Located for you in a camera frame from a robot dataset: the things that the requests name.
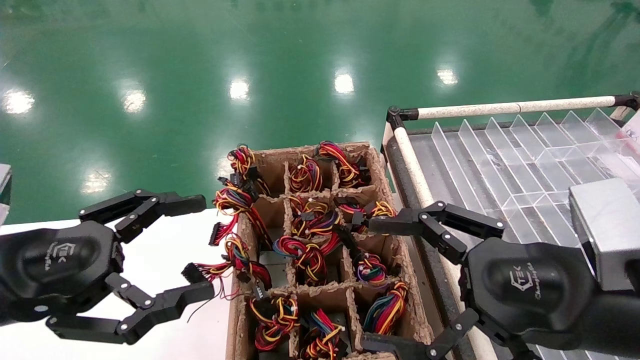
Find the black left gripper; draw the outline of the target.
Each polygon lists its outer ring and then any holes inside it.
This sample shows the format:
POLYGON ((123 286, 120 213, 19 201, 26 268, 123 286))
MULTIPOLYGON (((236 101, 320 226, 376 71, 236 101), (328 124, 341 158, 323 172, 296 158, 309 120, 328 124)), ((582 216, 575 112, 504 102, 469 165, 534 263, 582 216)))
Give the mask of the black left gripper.
POLYGON ((0 240, 1 325, 36 322, 65 340, 137 343, 153 327, 182 317, 192 304, 211 300, 207 280, 169 289, 154 297, 120 276, 128 244, 161 217, 198 214, 203 194, 130 191, 80 210, 82 223, 2 235, 0 240), (118 220, 114 231, 105 226, 118 220), (122 320, 76 316, 111 291, 135 311, 122 320))

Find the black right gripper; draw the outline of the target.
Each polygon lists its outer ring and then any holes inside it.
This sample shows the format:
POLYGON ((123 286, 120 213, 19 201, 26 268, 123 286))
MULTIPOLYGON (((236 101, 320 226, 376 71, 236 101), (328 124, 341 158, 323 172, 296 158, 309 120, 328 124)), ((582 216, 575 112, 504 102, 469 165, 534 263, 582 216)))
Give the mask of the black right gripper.
POLYGON ((551 349, 575 349, 579 318, 598 292, 580 248, 550 243, 508 243, 503 221, 452 203, 402 208, 373 216, 368 230, 425 240, 453 265, 465 265, 467 308, 431 344, 364 333, 363 349, 397 360, 443 360, 474 326, 501 346, 522 340, 551 349), (484 240, 469 252, 450 230, 484 240))

